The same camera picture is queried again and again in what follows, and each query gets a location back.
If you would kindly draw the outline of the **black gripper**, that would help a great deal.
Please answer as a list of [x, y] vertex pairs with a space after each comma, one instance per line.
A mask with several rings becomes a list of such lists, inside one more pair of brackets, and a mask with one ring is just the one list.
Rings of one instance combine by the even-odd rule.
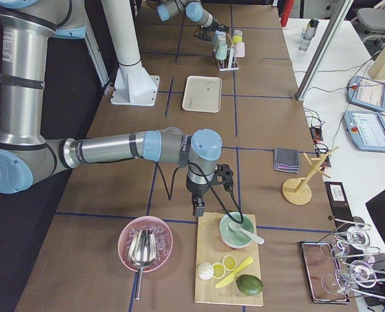
[[208, 185], [188, 181], [186, 186], [192, 194], [193, 216], [196, 218], [203, 216], [206, 210], [204, 195], [209, 190]]
[[215, 33], [229, 33], [229, 27], [225, 24], [218, 24], [213, 26]]

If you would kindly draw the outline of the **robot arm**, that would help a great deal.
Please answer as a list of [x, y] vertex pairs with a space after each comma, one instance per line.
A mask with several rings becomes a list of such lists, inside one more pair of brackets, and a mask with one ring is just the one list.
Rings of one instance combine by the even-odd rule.
[[218, 19], [202, 6], [201, 1], [160, 1], [156, 10], [161, 21], [167, 21], [178, 14], [185, 13], [188, 19], [203, 31], [225, 33], [230, 31], [227, 25], [219, 23]]
[[184, 135], [178, 128], [101, 138], [46, 140], [40, 132], [47, 41], [84, 38], [83, 1], [0, 1], [0, 193], [14, 194], [82, 164], [146, 159], [187, 168], [193, 214], [217, 182], [222, 140], [211, 129]]

